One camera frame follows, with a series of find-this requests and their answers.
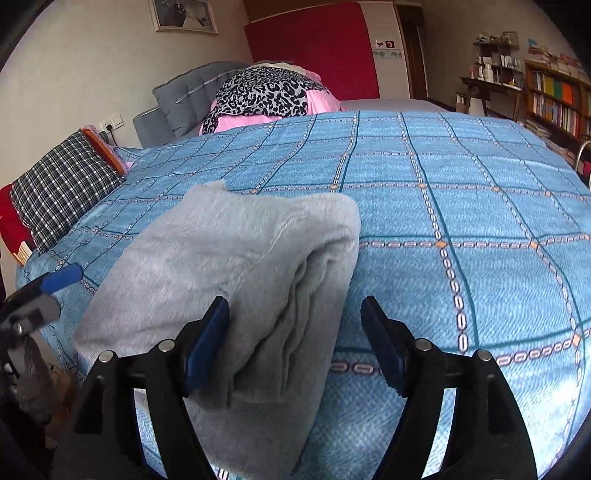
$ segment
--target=blue plaid bedspread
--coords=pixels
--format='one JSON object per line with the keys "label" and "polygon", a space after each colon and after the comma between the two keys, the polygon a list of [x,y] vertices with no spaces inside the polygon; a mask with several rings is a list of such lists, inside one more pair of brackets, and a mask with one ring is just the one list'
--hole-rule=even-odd
{"label": "blue plaid bedspread", "polygon": [[[126,183],[18,274],[21,286],[71,262],[84,267],[83,281],[57,296],[62,320],[44,332],[66,365],[88,369],[70,339],[93,293],[125,247],[192,185],[224,179],[241,194],[343,192],[361,212],[359,261],[294,476],[368,479],[394,432],[404,400],[387,388],[363,334],[367,295],[445,351],[494,354],[538,473],[577,432],[591,407],[591,193],[517,124],[458,113],[327,113],[118,153],[136,162]],[[450,392],[426,473],[439,467],[452,411]],[[145,414],[139,423],[154,464]]]}

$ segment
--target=white wall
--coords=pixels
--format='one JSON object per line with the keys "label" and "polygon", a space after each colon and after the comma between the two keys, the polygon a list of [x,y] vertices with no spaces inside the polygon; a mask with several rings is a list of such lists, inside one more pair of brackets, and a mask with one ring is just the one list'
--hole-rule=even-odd
{"label": "white wall", "polygon": [[393,40],[396,48],[402,51],[402,60],[374,58],[380,98],[410,98],[406,58],[394,4],[360,2],[360,5],[372,47],[376,40]]}
{"label": "white wall", "polygon": [[[503,31],[516,31],[521,49],[515,55],[521,60],[528,57],[528,38],[537,40],[554,54],[576,58],[560,30],[532,0],[420,0],[420,3],[426,24],[423,55],[429,97],[448,105],[455,105],[456,91],[465,89],[460,76],[468,76],[468,68],[479,53],[472,43],[480,33],[501,35]],[[494,100],[506,103],[507,97],[499,97],[502,98]],[[499,111],[507,114],[506,107],[512,115],[512,105],[505,105],[505,112],[502,108]]]}
{"label": "white wall", "polygon": [[[56,0],[0,72],[0,187],[87,124],[113,113],[119,145],[139,147],[132,120],[160,83],[210,61],[251,62],[241,0],[212,0],[219,35],[155,32],[148,0]],[[0,247],[8,291],[15,262]]]}

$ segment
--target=leopard print fabric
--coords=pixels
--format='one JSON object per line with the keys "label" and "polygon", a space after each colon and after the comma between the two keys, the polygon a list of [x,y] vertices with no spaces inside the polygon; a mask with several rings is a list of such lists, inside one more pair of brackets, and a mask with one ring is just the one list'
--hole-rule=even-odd
{"label": "leopard print fabric", "polygon": [[291,70],[243,70],[217,91],[217,105],[203,121],[203,133],[215,132],[221,115],[303,116],[308,112],[308,90],[328,92],[321,83]]}

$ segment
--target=picture frame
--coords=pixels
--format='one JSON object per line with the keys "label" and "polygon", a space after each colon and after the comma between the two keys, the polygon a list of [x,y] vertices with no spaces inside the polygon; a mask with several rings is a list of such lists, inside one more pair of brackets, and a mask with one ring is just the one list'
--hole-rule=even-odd
{"label": "picture frame", "polygon": [[519,37],[517,32],[503,32],[501,35],[501,41],[504,45],[519,48]]}
{"label": "picture frame", "polygon": [[218,35],[210,0],[148,0],[156,32]]}

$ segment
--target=electrical outlet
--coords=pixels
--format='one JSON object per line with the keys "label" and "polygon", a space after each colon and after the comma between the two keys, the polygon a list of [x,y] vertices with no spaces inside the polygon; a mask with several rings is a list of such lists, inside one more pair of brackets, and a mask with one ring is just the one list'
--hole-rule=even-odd
{"label": "electrical outlet", "polygon": [[121,116],[120,113],[115,113],[113,115],[111,115],[108,119],[103,120],[100,123],[100,129],[104,130],[105,132],[107,131],[107,125],[112,125],[113,126],[113,130],[117,130],[119,127],[122,127],[125,125],[124,121],[123,121],[123,117]]}

